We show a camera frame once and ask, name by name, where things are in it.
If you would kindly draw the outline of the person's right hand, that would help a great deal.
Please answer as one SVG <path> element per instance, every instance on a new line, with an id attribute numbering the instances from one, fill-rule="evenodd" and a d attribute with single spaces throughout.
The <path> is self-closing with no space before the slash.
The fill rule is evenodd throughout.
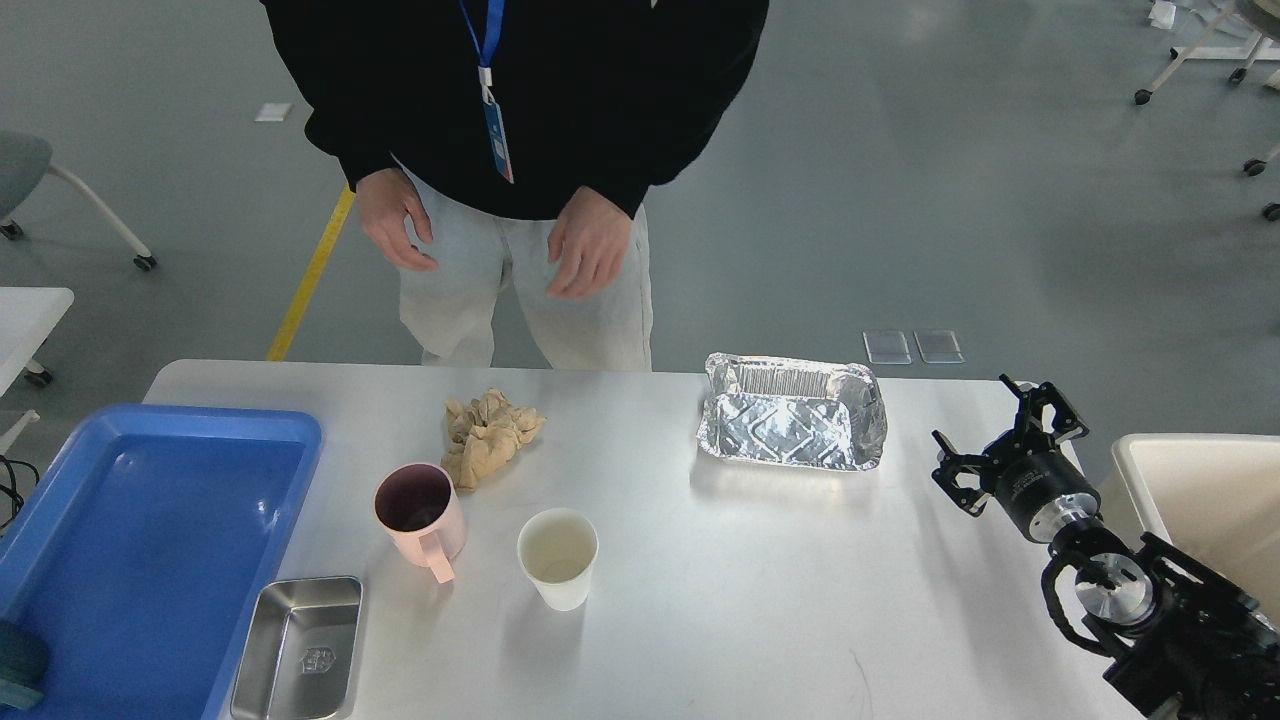
<path id="1" fill-rule="evenodd" d="M 433 242 L 430 218 L 410 176 L 376 170 L 355 186 L 362 232 L 385 260 L 407 272 L 435 272 L 438 261 L 415 242 Z"/>

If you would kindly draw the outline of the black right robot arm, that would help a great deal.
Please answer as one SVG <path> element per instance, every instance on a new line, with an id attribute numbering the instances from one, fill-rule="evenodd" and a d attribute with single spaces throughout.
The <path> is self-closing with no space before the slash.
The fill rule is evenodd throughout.
<path id="1" fill-rule="evenodd" d="M 1106 657 L 1105 680 L 1147 719 L 1275 719 L 1277 628 L 1257 598 L 1151 532 L 1133 550 L 1111 532 L 1100 492 L 1062 452 L 1088 433 L 1050 383 L 1001 383 L 1011 427 L 979 454 L 941 432 L 934 483 L 969 515 L 995 500 L 1050 560 L 1039 588 L 1074 646 Z"/>

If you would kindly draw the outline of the person's left hand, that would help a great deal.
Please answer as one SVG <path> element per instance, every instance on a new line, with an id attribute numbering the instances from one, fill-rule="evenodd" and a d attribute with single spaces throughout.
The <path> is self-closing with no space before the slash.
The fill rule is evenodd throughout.
<path id="1" fill-rule="evenodd" d="M 548 261 L 557 270 L 547 295 L 586 300 L 604 291 L 620 274 L 632 224 L 609 199 L 585 186 L 577 188 L 548 237 Z"/>

